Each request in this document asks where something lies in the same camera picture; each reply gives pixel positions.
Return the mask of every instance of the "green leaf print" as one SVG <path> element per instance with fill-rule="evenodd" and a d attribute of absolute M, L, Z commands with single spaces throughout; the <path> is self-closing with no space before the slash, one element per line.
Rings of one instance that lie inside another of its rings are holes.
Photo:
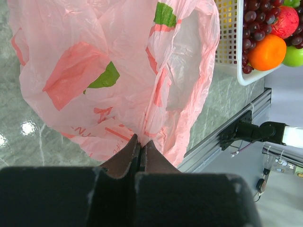
<path fill-rule="evenodd" d="M 92 82 L 88 88 L 111 87 L 116 83 L 119 77 L 120 74 L 114 64 L 110 62 L 105 71 L 94 82 Z"/>
<path fill-rule="evenodd" d="M 165 3 L 158 2 L 155 19 L 153 21 L 158 25 L 174 27 L 177 24 L 177 17 L 172 12 L 172 7 L 166 5 Z"/>

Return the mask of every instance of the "orange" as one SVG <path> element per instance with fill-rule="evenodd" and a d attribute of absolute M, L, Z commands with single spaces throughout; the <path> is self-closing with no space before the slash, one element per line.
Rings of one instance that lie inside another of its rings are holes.
<path fill-rule="evenodd" d="M 276 35 L 269 34 L 257 42 L 248 54 L 250 65 L 259 71 L 271 70 L 282 63 L 286 54 L 286 43 Z"/>

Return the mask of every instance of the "white cylinder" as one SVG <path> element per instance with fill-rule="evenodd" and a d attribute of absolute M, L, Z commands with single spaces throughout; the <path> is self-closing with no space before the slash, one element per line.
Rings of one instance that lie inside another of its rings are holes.
<path fill-rule="evenodd" d="M 292 147 L 303 148 L 303 128 L 285 126 L 282 142 Z"/>

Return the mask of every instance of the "bunch of grapes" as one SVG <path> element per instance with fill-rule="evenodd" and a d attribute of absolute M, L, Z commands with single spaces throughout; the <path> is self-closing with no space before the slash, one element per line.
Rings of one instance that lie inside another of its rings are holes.
<path fill-rule="evenodd" d="M 253 68 L 248 65 L 248 53 L 253 50 L 257 41 L 271 33 L 271 24 L 280 15 L 284 0 L 244 0 L 242 72 L 249 74 Z"/>
<path fill-rule="evenodd" d="M 303 48 L 303 1 L 300 4 L 300 7 L 295 9 L 299 16 L 299 26 L 290 37 L 284 40 L 287 46 L 294 45 L 297 49 Z"/>

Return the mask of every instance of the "plastic bag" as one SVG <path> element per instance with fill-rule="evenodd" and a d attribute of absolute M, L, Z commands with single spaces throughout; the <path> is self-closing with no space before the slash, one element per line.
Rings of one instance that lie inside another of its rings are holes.
<path fill-rule="evenodd" d="M 23 98 L 92 158 L 136 133 L 175 166 L 214 70 L 213 0 L 8 0 Z"/>

